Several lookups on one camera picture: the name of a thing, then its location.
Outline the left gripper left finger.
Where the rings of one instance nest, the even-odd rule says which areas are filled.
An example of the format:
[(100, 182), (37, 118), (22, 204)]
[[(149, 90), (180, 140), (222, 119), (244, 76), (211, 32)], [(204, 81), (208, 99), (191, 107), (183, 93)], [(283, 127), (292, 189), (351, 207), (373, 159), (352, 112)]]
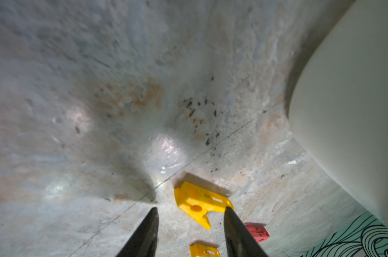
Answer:
[(158, 242), (159, 214), (153, 207), (116, 257), (154, 257)]

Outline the yellow orange clothespin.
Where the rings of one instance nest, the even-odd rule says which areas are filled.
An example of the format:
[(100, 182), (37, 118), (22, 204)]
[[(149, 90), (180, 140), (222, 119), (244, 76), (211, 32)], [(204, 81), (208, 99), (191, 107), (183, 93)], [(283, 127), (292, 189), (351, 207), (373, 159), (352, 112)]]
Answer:
[(221, 257), (217, 248), (195, 243), (189, 247), (191, 257)]

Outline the red clothespin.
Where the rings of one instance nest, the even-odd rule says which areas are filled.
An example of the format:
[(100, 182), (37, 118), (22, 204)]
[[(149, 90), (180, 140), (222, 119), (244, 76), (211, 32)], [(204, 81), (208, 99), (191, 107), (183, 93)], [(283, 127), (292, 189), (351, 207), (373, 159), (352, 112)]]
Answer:
[(257, 243), (262, 243), (270, 238), (270, 235), (261, 223), (245, 223), (245, 227)]

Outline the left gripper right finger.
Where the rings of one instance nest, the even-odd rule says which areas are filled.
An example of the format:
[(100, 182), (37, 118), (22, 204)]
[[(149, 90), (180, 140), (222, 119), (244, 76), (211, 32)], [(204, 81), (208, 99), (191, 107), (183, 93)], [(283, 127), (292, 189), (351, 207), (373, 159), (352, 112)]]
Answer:
[(229, 257), (268, 257), (231, 207), (224, 213), (224, 234)]

